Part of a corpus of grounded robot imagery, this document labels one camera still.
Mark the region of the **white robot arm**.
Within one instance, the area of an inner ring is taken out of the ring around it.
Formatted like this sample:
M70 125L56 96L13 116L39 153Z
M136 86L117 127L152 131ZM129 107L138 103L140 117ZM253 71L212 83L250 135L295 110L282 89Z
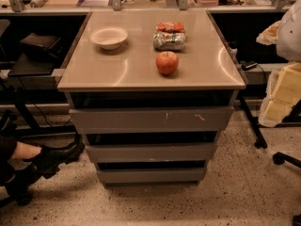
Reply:
M288 61L287 66L269 75L258 118L260 125L275 127L301 100L301 0L296 0L280 21L261 32L256 42L274 44L277 55Z

